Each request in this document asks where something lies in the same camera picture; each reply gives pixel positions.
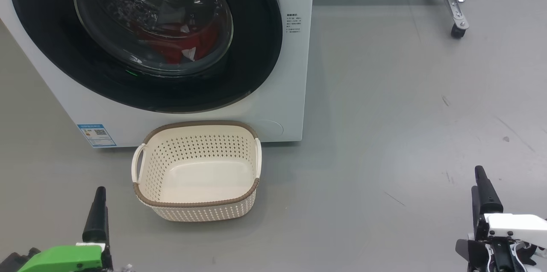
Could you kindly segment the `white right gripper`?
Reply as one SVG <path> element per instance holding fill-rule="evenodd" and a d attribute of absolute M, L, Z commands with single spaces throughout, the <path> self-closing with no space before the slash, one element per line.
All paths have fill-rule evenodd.
<path fill-rule="evenodd" d="M 475 166 L 471 187 L 473 234 L 458 239 L 455 251 L 469 272 L 539 272 L 533 256 L 546 258 L 547 223 L 533 214 L 503 213 L 494 185 L 482 166 Z"/>

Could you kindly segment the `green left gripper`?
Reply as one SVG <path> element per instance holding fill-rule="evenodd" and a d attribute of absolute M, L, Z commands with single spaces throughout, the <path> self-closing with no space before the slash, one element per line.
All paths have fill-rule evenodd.
<path fill-rule="evenodd" d="M 82 242 L 55 246 L 33 255 L 20 272 L 99 272 L 113 270 L 106 189 L 97 188 L 82 232 Z"/>

